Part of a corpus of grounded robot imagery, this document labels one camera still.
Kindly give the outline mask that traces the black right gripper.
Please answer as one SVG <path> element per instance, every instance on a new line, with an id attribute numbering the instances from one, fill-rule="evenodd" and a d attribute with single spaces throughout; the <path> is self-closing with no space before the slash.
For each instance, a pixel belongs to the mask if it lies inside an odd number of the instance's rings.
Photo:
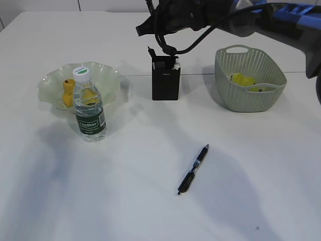
<path id="1" fill-rule="evenodd" d="M 225 1 L 159 1 L 153 16 L 135 29 L 139 37 L 172 34 L 186 28 L 198 31 L 225 15 Z"/>

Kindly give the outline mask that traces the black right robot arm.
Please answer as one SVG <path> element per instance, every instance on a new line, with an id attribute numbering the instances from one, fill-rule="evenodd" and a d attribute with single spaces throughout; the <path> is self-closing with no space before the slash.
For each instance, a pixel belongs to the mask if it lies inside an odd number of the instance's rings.
<path id="1" fill-rule="evenodd" d="M 138 36 L 154 35 L 169 56 L 192 51 L 212 31 L 220 29 L 238 37 L 259 33 L 294 47 L 305 55 L 307 78 L 316 78 L 320 97 L 320 6 L 268 1 L 146 1 L 150 16 L 135 29 Z M 178 50 L 165 36 L 180 30 L 206 31 L 189 47 Z"/>

